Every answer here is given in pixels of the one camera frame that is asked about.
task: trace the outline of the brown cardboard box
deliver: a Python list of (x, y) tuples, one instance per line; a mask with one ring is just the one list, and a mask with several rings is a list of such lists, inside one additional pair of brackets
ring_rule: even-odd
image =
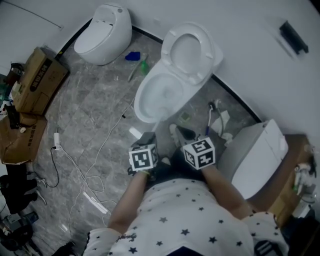
[(305, 135), (286, 135), (288, 153), (263, 188), (247, 201), (257, 212), (268, 211), (276, 215), (277, 224), (283, 227), (300, 202), (293, 191), (295, 167), (308, 162), (312, 154), (305, 151)]
[(54, 58), (35, 48), (25, 64), (19, 84), (12, 90), (13, 105), (18, 112), (42, 115), (68, 70)]
[(45, 131), (44, 116), (20, 113), (20, 123), (28, 126), (24, 133), (11, 129), (8, 116), (0, 121), (0, 158), (3, 164), (19, 165), (33, 161)]

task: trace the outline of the toilet lid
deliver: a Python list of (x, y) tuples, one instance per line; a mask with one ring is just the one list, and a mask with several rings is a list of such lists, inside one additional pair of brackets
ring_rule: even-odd
[(215, 61), (213, 40), (196, 23), (179, 24), (165, 36), (161, 60), (170, 71), (190, 84), (197, 85), (212, 72)]
[(78, 37), (74, 44), (74, 50), (78, 54), (86, 53), (97, 47), (107, 38), (113, 26), (104, 20), (97, 20)]

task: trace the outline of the smart toilet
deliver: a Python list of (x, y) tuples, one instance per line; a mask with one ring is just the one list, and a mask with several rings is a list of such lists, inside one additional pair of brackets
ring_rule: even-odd
[(222, 60), (222, 51), (204, 27), (193, 22), (173, 27), (164, 38), (161, 59), (136, 92), (136, 116), (146, 123), (169, 118), (208, 81)]
[(120, 5), (100, 5), (88, 28), (77, 38), (74, 50), (85, 61), (105, 65), (130, 44), (132, 25), (129, 12)]

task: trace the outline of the gray tile floor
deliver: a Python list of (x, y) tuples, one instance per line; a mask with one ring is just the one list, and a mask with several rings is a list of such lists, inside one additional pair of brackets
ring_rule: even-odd
[[(46, 177), (51, 185), (57, 182), (56, 172), (51, 160), (50, 148), (54, 146), (54, 133), (60, 133), (60, 141), (68, 154), (78, 164), (85, 174), (95, 162), (97, 153), (106, 139), (110, 129), (116, 124), (122, 112), (129, 107), (136, 91), (143, 80), (142, 74), (137, 72), (130, 83), (127, 78), (135, 66), (135, 62), (125, 60), (130, 51), (148, 53), (150, 67), (160, 59), (161, 44), (152, 39), (133, 32), (129, 48), (115, 61), (105, 66), (96, 66), (86, 63), (74, 51), (73, 45), (63, 56), (71, 71), (70, 80), (61, 87), (49, 107), (46, 118), (47, 127), (38, 150), (36, 160), (29, 165), (30, 169)], [(182, 111), (191, 115), (185, 125), (203, 134), (208, 122), (208, 102), (221, 99), (221, 110), (228, 110), (230, 121), (226, 132), (234, 136), (241, 128), (255, 123), (253, 118), (240, 104), (216, 82), (210, 79), (203, 88), (169, 120), (159, 124), (156, 135), (158, 151), (161, 155), (170, 156), (174, 144), (169, 135), (169, 124), (179, 124), (178, 117)], [(212, 119), (218, 117), (213, 113)], [(105, 187), (104, 192), (96, 192), (100, 201), (118, 201), (124, 193), (131, 177), (127, 175), (129, 167), (128, 147), (137, 139), (129, 132), (131, 127), (141, 133), (150, 131), (153, 124), (141, 122), (136, 116), (133, 107), (125, 113), (118, 126), (113, 130), (96, 160), (95, 166), (88, 176), (99, 176)], [(217, 159), (224, 151), (225, 141), (213, 131), (210, 137), (216, 147)], [(68, 216), (75, 199), (80, 192), (83, 180), (79, 171), (62, 151), (53, 152), (54, 161), (59, 171), (60, 182), (56, 188), (40, 188), (47, 201), (47, 206), (37, 200), (29, 204), (24, 211), (36, 211), (39, 220), (33, 225), (33, 241), (39, 246), (45, 256), (52, 255), (54, 250), (72, 239), (77, 251), (82, 252), (86, 243), (87, 233), (104, 226), (103, 214), (93, 207), (89, 200), (81, 193), (70, 216), (70, 231), (64, 232), (62, 225), (68, 229)], [(96, 190), (102, 189), (97, 177), (88, 180), (89, 185)], [(106, 202), (105, 207), (110, 211), (114, 203)]]

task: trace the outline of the white star-print shirt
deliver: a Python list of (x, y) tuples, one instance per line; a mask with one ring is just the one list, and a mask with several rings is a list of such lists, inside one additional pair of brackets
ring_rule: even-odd
[(125, 234), (110, 228), (91, 231), (83, 256), (166, 256), (181, 247), (203, 256), (253, 256), (255, 250), (274, 255), (268, 254), (273, 247), (288, 254), (273, 214), (239, 220), (218, 205), (204, 182), (179, 178), (144, 194)]

